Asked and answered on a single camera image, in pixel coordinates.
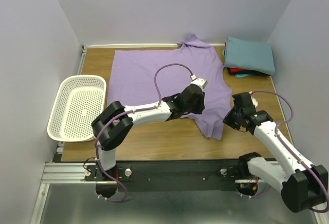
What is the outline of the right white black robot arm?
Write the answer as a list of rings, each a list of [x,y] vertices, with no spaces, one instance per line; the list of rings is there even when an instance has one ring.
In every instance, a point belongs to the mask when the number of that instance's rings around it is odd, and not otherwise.
[[[223,123],[235,130],[244,128],[258,138],[277,161],[273,165],[258,153],[239,157],[237,174],[244,179],[257,176],[277,190],[288,209],[294,213],[328,203],[328,171],[306,159],[280,132],[279,124],[268,112],[257,111],[253,92],[232,96],[233,108]]]

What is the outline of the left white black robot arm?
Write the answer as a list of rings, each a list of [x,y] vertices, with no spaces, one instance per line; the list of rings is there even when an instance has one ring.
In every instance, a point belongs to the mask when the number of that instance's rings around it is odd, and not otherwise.
[[[204,88],[192,83],[181,93],[164,97],[159,103],[140,106],[124,106],[119,101],[111,103],[92,122],[98,163],[96,174],[102,180],[113,177],[116,148],[133,127],[171,121],[187,114],[200,115],[205,109],[204,98]]]

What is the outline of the purple t shirt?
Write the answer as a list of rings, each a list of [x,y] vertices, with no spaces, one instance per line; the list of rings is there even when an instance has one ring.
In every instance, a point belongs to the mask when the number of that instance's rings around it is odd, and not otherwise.
[[[159,97],[182,92],[193,73],[207,79],[205,109],[200,115],[188,114],[207,138],[221,140],[223,119],[230,111],[232,90],[223,77],[224,64],[214,47],[194,34],[188,35],[178,49],[117,50],[108,84],[107,104],[154,103]]]

